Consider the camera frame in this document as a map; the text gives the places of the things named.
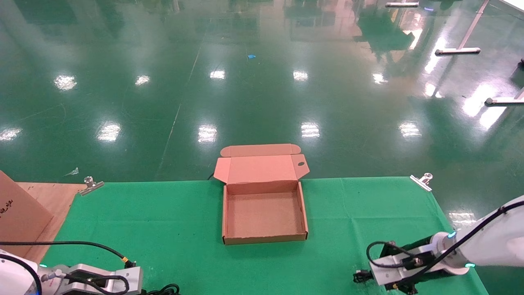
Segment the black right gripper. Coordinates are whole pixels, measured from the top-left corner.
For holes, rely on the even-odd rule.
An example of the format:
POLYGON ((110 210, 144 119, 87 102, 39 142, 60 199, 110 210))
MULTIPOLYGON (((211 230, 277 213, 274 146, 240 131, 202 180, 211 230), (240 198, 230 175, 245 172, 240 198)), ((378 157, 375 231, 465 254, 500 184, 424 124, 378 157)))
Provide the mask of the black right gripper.
POLYGON ((406 295, 416 295, 418 294, 418 290, 416 288, 416 284, 414 283, 391 283, 391 284, 386 284, 385 285, 385 289, 387 291, 390 291, 390 290, 397 290, 397 291, 400 291, 401 293, 404 293, 406 295))

